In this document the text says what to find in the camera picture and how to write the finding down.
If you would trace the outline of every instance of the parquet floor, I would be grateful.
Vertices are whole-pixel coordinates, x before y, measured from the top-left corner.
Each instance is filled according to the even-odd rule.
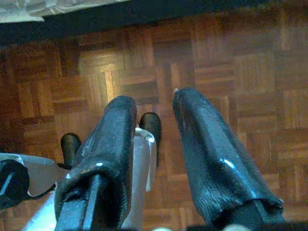
[[[202,223],[193,207],[172,112],[174,88],[195,87],[232,126],[287,220],[308,219],[308,10],[270,7],[190,16],[0,54],[0,145],[62,161],[60,138],[90,133],[115,96],[132,96],[139,117],[161,116],[163,138],[144,228]],[[0,215],[18,231],[38,202]]]

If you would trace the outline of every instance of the black knob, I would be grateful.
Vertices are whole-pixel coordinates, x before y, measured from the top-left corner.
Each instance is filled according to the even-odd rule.
[[[15,206],[28,197],[28,169],[14,160],[0,161],[0,209]]]

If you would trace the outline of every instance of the wooden floor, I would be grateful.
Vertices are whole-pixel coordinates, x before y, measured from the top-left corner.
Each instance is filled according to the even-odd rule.
[[[273,7],[185,17],[63,40],[11,46],[0,55],[0,145],[63,160],[60,138],[82,140],[114,97],[163,123],[160,166],[144,228],[202,223],[190,197],[171,100],[195,87],[232,126],[285,201],[287,220],[308,219],[308,10]],[[0,215],[20,230],[43,200]]]

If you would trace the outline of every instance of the black leather padding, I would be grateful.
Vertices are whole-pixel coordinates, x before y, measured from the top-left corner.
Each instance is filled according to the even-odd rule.
[[[112,221],[121,227],[131,201],[132,145],[136,127],[136,105],[119,96],[105,108],[104,116],[79,148],[72,170],[61,180],[55,194],[58,218],[66,194],[84,179],[102,174],[111,181]]]
[[[182,89],[174,95],[173,109],[192,200],[207,224],[222,211],[252,199],[282,208],[283,201],[267,187],[251,156],[209,100],[194,89]]]

